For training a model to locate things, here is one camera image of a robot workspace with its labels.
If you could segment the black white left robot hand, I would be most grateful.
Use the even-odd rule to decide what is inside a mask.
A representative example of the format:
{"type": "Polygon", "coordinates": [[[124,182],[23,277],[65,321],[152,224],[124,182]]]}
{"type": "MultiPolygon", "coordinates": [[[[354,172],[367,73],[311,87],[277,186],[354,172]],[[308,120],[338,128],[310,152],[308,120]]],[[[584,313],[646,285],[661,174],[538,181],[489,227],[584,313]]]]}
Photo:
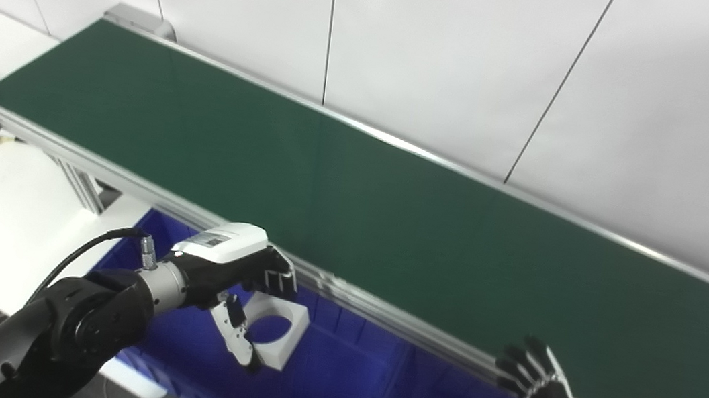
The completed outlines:
{"type": "Polygon", "coordinates": [[[261,368],[249,338],[244,306],[232,287],[295,300],[297,278],[288,256],[254,224],[231,222],[196,233],[173,245],[162,260],[181,277],[183,307],[208,311],[227,350],[253,374],[261,368]]]}

